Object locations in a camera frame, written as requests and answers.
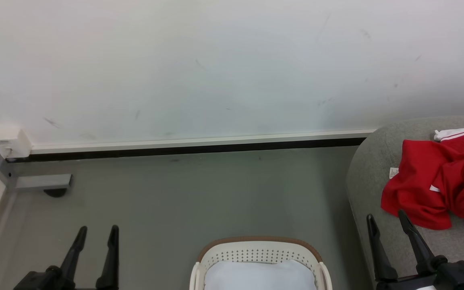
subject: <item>laundry basket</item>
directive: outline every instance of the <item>laundry basket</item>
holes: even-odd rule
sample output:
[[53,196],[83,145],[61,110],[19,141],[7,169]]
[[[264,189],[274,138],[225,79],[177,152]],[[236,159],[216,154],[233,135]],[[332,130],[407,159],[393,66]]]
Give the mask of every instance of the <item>laundry basket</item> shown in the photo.
[[313,272],[317,290],[332,290],[327,267],[313,246],[298,239],[265,236],[225,238],[208,244],[193,267],[189,290],[204,290],[205,274],[219,261],[277,264],[289,259]]

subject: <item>baseboard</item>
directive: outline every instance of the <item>baseboard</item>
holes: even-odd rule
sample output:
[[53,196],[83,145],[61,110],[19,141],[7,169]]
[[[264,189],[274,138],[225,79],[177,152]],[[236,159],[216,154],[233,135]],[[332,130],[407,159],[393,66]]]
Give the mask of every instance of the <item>baseboard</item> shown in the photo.
[[9,163],[21,163],[125,156],[349,146],[359,145],[374,131],[345,130],[122,143],[34,145],[29,157],[8,159],[7,161]]

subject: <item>caster wheel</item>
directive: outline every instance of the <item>caster wheel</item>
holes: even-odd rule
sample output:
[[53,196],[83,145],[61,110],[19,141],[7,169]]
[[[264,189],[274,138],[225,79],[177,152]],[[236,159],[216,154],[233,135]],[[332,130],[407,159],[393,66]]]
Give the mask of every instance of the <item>caster wheel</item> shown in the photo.
[[59,189],[44,189],[44,193],[46,193],[48,196],[54,197],[54,198],[59,198],[64,196],[66,194],[66,191],[68,189],[66,188],[59,188]]

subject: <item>floor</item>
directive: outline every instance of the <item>floor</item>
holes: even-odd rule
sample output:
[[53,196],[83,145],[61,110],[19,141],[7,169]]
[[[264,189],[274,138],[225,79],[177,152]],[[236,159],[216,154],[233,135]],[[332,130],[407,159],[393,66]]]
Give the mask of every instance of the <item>floor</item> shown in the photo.
[[204,153],[15,165],[20,176],[72,173],[62,198],[19,193],[0,244],[0,289],[31,270],[60,266],[88,226],[77,288],[101,275],[120,227],[120,288],[186,290],[214,239],[274,235],[317,249],[335,289],[371,284],[346,197],[356,147]]

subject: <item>gray couch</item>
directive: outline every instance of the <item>gray couch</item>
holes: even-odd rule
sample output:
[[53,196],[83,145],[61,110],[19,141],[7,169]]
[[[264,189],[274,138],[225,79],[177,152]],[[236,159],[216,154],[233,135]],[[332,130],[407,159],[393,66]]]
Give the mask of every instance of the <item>gray couch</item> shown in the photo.
[[[381,231],[381,242],[400,277],[415,275],[416,260],[398,218],[381,209],[381,193],[389,180],[390,167],[398,167],[402,141],[432,140],[434,130],[464,127],[464,116],[425,118],[380,128],[359,146],[347,176],[348,198],[373,279],[373,263],[367,235],[366,215],[372,213]],[[451,215],[452,227],[434,231],[417,227],[435,255],[450,262],[464,260],[464,219]]]

